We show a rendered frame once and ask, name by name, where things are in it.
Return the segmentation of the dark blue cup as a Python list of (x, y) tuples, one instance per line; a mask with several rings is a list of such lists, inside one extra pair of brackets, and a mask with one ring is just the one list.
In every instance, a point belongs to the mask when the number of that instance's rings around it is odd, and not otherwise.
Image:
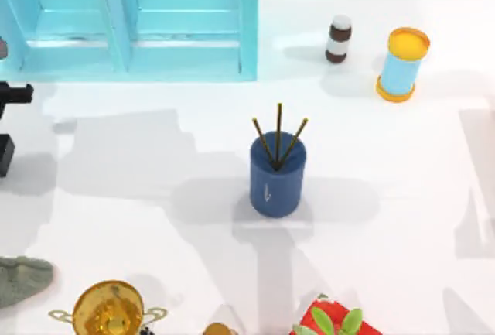
[(299, 205), (306, 165), (306, 147), (297, 141), (281, 169), (273, 170), (261, 140), (256, 138), (250, 150), (251, 206), (266, 217), (281, 218)]

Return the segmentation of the light blue can, yellow ends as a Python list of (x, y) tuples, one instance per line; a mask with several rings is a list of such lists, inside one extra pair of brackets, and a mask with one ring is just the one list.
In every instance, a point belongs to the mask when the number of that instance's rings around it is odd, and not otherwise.
[(387, 56), (377, 79), (376, 91), (386, 101), (401, 103), (415, 91), (415, 80), (430, 40), (421, 30), (401, 27), (392, 31), (387, 41)]

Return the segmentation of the round golden brown object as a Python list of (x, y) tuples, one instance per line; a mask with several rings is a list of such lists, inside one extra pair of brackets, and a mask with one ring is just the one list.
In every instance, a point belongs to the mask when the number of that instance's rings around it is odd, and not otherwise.
[(236, 333), (224, 323), (211, 323), (203, 331), (203, 335), (236, 335)]

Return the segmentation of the gold trophy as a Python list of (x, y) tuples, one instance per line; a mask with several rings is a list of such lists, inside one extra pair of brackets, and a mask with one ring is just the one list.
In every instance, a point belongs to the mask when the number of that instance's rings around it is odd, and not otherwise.
[(49, 312), (52, 319), (69, 323), (76, 335), (143, 335), (150, 324), (167, 314), (161, 307), (146, 309), (139, 291), (119, 280), (98, 282), (86, 289), (71, 313)]

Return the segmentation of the red pot with green plant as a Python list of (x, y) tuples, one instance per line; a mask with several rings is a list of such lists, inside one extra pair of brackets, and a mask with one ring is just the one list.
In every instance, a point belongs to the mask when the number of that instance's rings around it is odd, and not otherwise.
[(328, 296), (319, 295), (289, 335), (383, 335), (364, 321), (361, 308), (347, 309)]

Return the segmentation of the light blue rack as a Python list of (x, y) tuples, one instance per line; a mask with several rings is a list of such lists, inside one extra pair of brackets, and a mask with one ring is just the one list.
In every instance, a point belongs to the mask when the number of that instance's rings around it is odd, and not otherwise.
[(0, 0), (0, 79), (254, 80), (258, 0)]

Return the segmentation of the thin brown stick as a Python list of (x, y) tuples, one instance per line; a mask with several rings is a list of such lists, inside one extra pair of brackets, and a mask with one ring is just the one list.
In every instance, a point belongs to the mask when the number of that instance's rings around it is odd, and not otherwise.
[(260, 139), (260, 142), (261, 142), (261, 144), (262, 144), (262, 146), (263, 146), (263, 148), (264, 148), (264, 150), (268, 156), (269, 163), (270, 163), (271, 167), (273, 169), (275, 169), (276, 161), (274, 160), (273, 155), (271, 154), (270, 148), (268, 147), (268, 144), (265, 140), (264, 134), (263, 134), (261, 127), (258, 123), (258, 120), (256, 118), (252, 118), (252, 122), (253, 122), (253, 125), (254, 125), (257, 133), (258, 133), (258, 137)]
[(274, 169), (278, 171), (280, 167), (280, 143), (281, 143), (281, 129), (282, 129), (282, 102), (277, 105), (277, 121), (275, 132), (275, 164)]
[(283, 156), (277, 161), (277, 170), (280, 170), (283, 165), (285, 164), (286, 159), (289, 157), (291, 151), (293, 150), (295, 144), (299, 140), (299, 136), (302, 133), (302, 130), (305, 128), (306, 124), (308, 123), (309, 119), (308, 118), (303, 118), (301, 125), (299, 126), (298, 130), (296, 133), (292, 136), (292, 140), (289, 143), (289, 146), (287, 147), (285, 153)]

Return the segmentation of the brown bottle with white cap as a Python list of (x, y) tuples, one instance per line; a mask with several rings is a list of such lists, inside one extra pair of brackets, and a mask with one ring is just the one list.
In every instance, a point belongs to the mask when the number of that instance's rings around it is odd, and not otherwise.
[(335, 15), (329, 26), (329, 38), (326, 43), (326, 58), (331, 63), (342, 63), (352, 36), (351, 19), (346, 15)]

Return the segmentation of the grey-green rock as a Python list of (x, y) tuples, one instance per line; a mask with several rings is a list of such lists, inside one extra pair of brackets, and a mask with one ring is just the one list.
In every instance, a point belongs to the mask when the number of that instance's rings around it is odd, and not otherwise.
[(0, 309), (14, 306), (47, 289), (54, 268), (38, 258), (0, 256)]

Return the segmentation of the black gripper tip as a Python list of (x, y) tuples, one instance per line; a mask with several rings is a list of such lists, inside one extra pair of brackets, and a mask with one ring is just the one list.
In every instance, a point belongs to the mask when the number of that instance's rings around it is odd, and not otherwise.
[[(0, 121), (8, 104), (30, 104), (33, 86), (11, 87), (8, 82), (0, 81)], [(9, 134), (0, 133), (0, 178), (5, 178), (14, 156), (15, 143)]]

